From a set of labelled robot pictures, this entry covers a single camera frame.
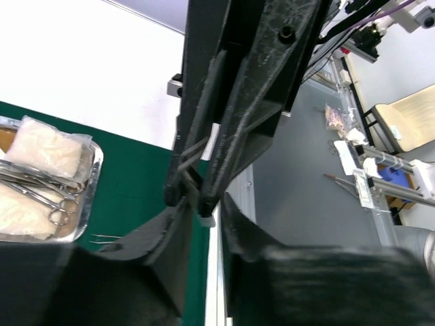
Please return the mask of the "curved pointed silver tweezers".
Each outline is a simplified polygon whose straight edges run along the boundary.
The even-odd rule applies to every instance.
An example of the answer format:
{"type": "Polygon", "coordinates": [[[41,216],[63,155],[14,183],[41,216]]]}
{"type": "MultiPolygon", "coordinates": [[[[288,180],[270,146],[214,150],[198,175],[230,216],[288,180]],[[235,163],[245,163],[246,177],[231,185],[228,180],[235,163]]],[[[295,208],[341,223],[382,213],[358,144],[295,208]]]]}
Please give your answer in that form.
{"type": "Polygon", "coordinates": [[[204,178],[198,171],[201,158],[207,147],[209,137],[205,137],[193,146],[184,150],[180,155],[177,175],[180,179],[181,195],[186,196],[193,209],[198,208],[198,201],[204,178]]]}

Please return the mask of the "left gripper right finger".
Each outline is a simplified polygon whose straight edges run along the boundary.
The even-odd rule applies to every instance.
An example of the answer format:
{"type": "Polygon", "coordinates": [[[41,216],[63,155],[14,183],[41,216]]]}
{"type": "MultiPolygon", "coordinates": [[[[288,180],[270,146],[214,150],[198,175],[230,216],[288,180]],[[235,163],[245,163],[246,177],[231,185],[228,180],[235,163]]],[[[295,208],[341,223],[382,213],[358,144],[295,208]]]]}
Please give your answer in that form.
{"type": "Polygon", "coordinates": [[[305,319],[306,252],[248,219],[230,194],[221,203],[227,311],[233,319],[305,319]]]}

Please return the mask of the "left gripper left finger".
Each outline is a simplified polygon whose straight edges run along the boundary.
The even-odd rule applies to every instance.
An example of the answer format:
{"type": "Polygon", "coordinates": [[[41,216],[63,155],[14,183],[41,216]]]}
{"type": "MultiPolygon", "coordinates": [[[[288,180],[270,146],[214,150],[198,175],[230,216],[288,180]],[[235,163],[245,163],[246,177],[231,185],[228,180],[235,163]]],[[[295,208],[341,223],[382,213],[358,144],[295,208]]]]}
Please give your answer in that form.
{"type": "Polygon", "coordinates": [[[188,197],[99,249],[104,258],[131,262],[150,274],[157,292],[182,316],[185,306],[193,209],[188,197]]]}

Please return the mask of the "green surgical cloth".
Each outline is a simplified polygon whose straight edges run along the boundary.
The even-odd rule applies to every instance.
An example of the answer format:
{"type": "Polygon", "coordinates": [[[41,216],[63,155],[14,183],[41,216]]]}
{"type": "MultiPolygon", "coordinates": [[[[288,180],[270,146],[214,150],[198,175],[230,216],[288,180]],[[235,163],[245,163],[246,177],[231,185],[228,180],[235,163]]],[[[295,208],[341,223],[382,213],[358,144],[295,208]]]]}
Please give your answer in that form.
{"type": "MultiPolygon", "coordinates": [[[[124,236],[164,208],[164,186],[171,152],[82,124],[1,103],[1,115],[21,119],[27,115],[68,133],[88,134],[103,150],[103,165],[90,221],[76,244],[97,251],[94,235],[124,236]]],[[[203,325],[207,286],[209,230],[192,224],[183,325],[203,325]]]]}

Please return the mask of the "silver instrument tray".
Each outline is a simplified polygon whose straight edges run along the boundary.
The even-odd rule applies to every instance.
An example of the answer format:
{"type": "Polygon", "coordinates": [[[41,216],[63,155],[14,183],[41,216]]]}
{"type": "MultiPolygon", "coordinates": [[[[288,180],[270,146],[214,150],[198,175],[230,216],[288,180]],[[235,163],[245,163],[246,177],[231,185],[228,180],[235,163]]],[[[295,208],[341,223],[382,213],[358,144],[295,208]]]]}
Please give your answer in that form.
{"type": "Polygon", "coordinates": [[[88,169],[90,176],[87,182],[85,182],[84,191],[78,194],[78,215],[72,219],[72,226],[68,224],[57,227],[54,234],[46,240],[40,240],[34,236],[27,235],[1,234],[1,242],[67,243],[77,240],[84,233],[90,219],[92,202],[96,194],[104,158],[102,149],[94,141],[90,142],[88,148],[91,153],[88,154],[87,161],[92,163],[92,166],[88,169]]]}

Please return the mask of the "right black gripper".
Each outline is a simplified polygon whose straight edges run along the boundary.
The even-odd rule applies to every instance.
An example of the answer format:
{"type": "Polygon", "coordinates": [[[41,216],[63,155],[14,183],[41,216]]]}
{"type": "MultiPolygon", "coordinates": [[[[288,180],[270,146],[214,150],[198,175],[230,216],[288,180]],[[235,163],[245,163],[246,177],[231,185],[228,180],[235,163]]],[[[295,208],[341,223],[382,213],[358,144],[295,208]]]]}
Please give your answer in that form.
{"type": "Polygon", "coordinates": [[[198,199],[211,215],[230,182],[272,143],[292,107],[329,1],[190,1],[177,134],[164,201],[181,198],[181,153],[220,125],[198,199]]]}

